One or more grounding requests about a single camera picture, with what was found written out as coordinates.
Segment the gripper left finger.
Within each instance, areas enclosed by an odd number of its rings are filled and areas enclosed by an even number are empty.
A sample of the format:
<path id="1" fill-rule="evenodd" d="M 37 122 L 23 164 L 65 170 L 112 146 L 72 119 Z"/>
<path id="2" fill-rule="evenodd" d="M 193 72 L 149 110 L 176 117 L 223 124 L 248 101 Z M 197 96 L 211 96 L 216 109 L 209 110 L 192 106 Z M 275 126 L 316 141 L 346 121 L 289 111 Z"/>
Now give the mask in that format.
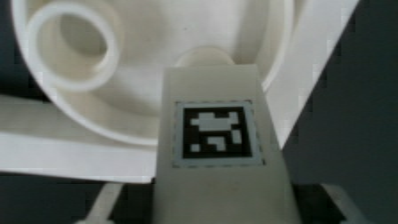
<path id="1" fill-rule="evenodd" d="M 72 224 L 151 224 L 152 185 L 106 183 L 85 217 Z"/>

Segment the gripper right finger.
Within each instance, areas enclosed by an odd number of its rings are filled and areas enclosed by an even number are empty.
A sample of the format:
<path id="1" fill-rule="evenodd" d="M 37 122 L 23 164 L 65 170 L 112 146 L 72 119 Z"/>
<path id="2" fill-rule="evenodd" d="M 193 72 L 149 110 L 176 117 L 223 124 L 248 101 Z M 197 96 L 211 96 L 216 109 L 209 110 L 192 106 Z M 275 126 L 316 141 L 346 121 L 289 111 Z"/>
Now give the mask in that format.
<path id="1" fill-rule="evenodd" d="M 302 224 L 362 224 L 362 213 L 346 191 L 328 184 L 295 184 Z"/>

